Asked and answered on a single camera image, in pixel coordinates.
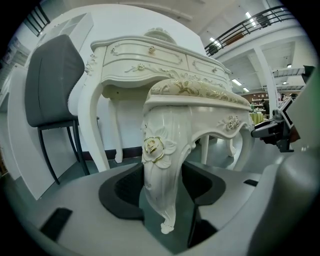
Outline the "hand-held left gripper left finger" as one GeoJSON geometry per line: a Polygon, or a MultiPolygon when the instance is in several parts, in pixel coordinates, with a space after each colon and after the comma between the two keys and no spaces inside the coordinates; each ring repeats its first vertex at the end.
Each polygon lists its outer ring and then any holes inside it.
{"type": "Polygon", "coordinates": [[[140,220],[119,219],[99,200],[99,188],[108,178],[137,163],[74,179],[31,208],[25,221],[39,232],[57,208],[72,211],[57,241],[42,233],[40,242],[55,255],[68,256],[170,256],[140,220]]]}

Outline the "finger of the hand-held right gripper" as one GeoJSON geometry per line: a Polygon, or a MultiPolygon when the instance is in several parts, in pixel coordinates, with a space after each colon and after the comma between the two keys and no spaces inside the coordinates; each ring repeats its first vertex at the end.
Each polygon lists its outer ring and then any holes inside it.
{"type": "Polygon", "coordinates": [[[253,138],[282,138],[284,133],[284,120],[267,120],[254,126],[251,132],[253,138]]]}

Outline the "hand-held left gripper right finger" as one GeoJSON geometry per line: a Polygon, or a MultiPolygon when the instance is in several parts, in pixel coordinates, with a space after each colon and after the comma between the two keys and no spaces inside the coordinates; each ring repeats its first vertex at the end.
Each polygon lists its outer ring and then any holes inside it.
{"type": "Polygon", "coordinates": [[[249,250],[264,207],[265,176],[184,162],[182,183],[194,204],[189,250],[249,250]]]}

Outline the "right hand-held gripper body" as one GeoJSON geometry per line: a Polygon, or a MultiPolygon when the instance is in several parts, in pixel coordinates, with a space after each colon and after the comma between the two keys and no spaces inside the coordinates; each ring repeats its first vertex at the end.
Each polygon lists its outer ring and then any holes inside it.
{"type": "Polygon", "coordinates": [[[294,99],[295,97],[286,97],[278,108],[272,111],[272,118],[276,123],[274,128],[275,144],[281,153],[293,152],[290,144],[301,138],[288,114],[288,109],[293,104],[294,99]]]}

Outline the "white ornate stool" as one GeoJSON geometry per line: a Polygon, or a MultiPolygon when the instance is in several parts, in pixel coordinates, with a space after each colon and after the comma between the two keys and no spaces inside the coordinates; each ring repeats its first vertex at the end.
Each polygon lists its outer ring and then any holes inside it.
{"type": "Polygon", "coordinates": [[[149,90],[142,123],[144,188],[148,203],[164,219],[163,234],[174,230],[178,178],[198,139],[229,141],[240,134],[234,169],[243,169],[255,141],[250,109],[245,98],[203,81],[165,79],[149,90]]]}

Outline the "white ornate dressing table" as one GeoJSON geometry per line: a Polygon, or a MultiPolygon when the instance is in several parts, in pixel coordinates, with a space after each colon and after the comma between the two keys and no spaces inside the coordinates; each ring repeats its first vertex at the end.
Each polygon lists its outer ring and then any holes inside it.
{"type": "Polygon", "coordinates": [[[110,169],[96,121],[103,90],[115,86],[127,92],[164,79],[200,79],[232,90],[230,70],[219,61],[173,43],[148,36],[120,36],[94,41],[85,66],[77,114],[82,136],[99,172],[110,169]]]}

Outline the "yellow-green covered table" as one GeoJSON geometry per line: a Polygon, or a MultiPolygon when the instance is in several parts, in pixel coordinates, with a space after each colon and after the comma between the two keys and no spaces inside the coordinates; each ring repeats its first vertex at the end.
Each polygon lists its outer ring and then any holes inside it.
{"type": "Polygon", "coordinates": [[[254,125],[258,125],[265,121],[264,115],[261,112],[250,112],[249,114],[254,125]]]}

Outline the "black mezzanine railing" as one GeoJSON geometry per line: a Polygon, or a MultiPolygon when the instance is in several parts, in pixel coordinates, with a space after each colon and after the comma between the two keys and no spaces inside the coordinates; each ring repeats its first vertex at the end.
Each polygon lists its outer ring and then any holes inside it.
{"type": "Polygon", "coordinates": [[[214,38],[213,41],[204,47],[206,55],[208,57],[212,57],[220,50],[247,35],[267,28],[273,24],[294,19],[294,15],[284,5],[278,5],[263,10],[253,16],[247,17],[245,20],[239,22],[219,35],[217,38],[214,38]]]}

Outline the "grey upholstered chair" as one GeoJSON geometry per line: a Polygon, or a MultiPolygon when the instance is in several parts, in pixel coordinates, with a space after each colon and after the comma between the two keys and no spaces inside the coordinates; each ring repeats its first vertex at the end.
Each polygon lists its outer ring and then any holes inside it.
{"type": "Polygon", "coordinates": [[[68,35],[62,34],[39,46],[27,70],[24,106],[27,123],[37,129],[40,147],[56,184],[60,181],[50,162],[43,131],[65,128],[85,175],[89,170],[80,141],[79,119],[68,107],[69,96],[85,71],[79,52],[68,35]]]}

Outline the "white shelf cabinet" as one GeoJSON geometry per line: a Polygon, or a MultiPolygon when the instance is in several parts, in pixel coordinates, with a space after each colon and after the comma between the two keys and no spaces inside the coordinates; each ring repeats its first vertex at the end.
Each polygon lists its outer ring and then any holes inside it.
{"type": "Polygon", "coordinates": [[[55,37],[67,35],[77,51],[80,52],[83,43],[93,26],[94,22],[90,12],[75,16],[56,25],[50,31],[43,34],[39,39],[36,48],[55,37]]]}

